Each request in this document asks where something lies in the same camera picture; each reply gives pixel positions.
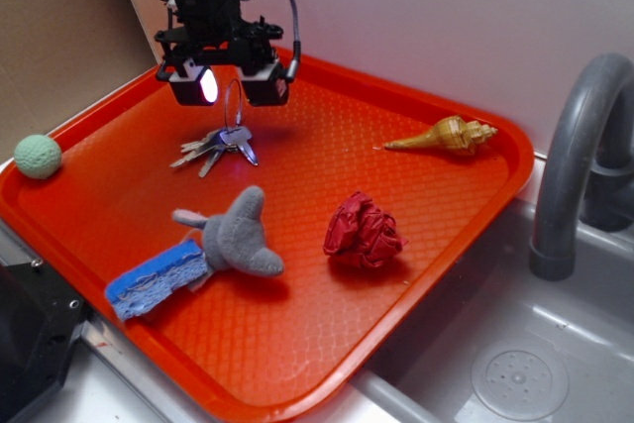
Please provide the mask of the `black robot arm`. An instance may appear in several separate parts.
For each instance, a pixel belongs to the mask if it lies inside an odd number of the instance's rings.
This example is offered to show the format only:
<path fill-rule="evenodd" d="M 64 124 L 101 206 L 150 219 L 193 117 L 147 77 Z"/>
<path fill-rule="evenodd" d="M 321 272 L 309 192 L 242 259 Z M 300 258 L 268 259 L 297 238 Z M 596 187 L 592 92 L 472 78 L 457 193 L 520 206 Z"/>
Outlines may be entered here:
<path fill-rule="evenodd" d="M 231 65 L 254 106 L 287 103 L 299 58 L 285 67 L 271 44 L 283 28 L 264 18 L 247 21 L 242 4 L 249 0 L 163 0 L 168 8 L 165 30 L 155 34 L 163 51 L 156 79 L 167 83 L 184 106 L 214 104 L 217 86 L 211 68 Z"/>

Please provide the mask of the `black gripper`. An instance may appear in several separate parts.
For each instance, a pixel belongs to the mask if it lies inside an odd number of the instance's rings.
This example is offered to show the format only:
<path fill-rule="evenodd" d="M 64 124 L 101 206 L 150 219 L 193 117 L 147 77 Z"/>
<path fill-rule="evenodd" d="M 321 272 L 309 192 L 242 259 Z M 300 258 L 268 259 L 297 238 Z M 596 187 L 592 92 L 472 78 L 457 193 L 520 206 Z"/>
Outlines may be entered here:
<path fill-rule="evenodd" d="M 238 67 L 252 106 L 287 103 L 285 68 L 270 43 L 282 37 L 283 29 L 263 19 L 244 20 L 241 3 L 248 0 L 162 1 L 168 21 L 167 28 L 155 34 L 163 50 L 157 79 L 168 81 L 180 105 L 211 106 L 218 100 L 210 65 Z M 195 65 L 185 68 L 190 60 Z"/>

